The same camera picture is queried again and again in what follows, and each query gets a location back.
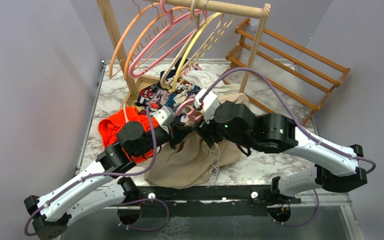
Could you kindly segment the beige shorts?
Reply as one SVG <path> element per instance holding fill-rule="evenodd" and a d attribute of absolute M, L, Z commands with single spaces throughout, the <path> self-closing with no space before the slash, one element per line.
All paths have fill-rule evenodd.
<path fill-rule="evenodd" d="M 227 140 L 208 147 L 195 131 L 177 147 L 162 147 L 143 179 L 151 186 L 185 189 L 198 185 L 215 185 L 221 180 L 223 167 L 237 163 L 241 151 Z"/>

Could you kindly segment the orange mesh shorts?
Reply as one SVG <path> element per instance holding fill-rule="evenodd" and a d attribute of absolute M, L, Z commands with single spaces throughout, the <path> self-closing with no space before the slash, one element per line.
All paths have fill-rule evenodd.
<path fill-rule="evenodd" d="M 103 147 L 106 149 L 114 144 L 117 141 L 116 134 L 122 130 L 126 123 L 132 121 L 139 122 L 143 126 L 145 132 L 151 130 L 146 111 L 143 109 L 139 112 L 134 106 L 127 106 L 101 120 L 98 123 L 97 129 L 101 136 Z"/>

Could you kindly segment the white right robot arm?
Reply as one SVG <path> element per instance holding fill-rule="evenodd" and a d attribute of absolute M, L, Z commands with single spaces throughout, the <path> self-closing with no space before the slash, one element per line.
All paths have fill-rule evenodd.
<path fill-rule="evenodd" d="M 281 114 L 256 115 L 245 104 L 226 101 L 209 120 L 201 119 L 193 127 L 209 146 L 227 140 L 246 156 L 255 150 L 284 153 L 312 162 L 307 170 L 271 180 L 267 196 L 276 204 L 319 188 L 348 193 L 368 182 L 367 171 L 358 165 L 360 145 L 345 147 L 318 138 Z"/>

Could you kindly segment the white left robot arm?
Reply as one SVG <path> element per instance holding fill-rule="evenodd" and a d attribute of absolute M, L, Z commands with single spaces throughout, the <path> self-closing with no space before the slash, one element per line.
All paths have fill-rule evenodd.
<path fill-rule="evenodd" d="M 116 134 L 117 141 L 84 171 L 46 195 L 31 195 L 24 200 L 30 214 L 25 234 L 31 235 L 28 228 L 32 226 L 39 239 L 53 240 L 75 221 L 97 210 L 119 203 L 132 205 L 140 194 L 132 180 L 134 173 L 128 172 L 136 166 L 133 158 L 146 153 L 154 156 L 159 146 L 175 146 L 192 131 L 193 127 L 176 121 L 169 124 L 168 131 L 161 126 L 145 130 L 138 121 L 124 124 Z"/>

